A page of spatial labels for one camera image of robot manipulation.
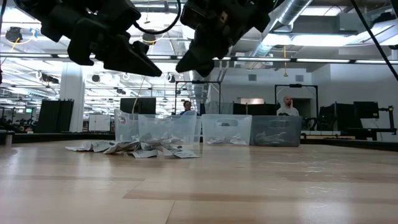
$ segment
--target ceiling duct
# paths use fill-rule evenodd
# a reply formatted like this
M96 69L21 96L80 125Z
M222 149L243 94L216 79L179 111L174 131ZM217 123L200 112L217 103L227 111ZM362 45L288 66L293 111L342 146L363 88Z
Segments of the ceiling duct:
M276 18L277 22L270 22L268 25L272 27L268 30L280 29L287 26L291 31L293 29L294 21L300 16L304 9L311 4L311 2L312 0L286 0L281 5L280 13L278 14L279 16ZM272 48L272 45L263 44L261 42L256 50L253 50L251 57L265 57ZM244 68L250 70L264 67L265 66L261 62L247 62L244 65Z

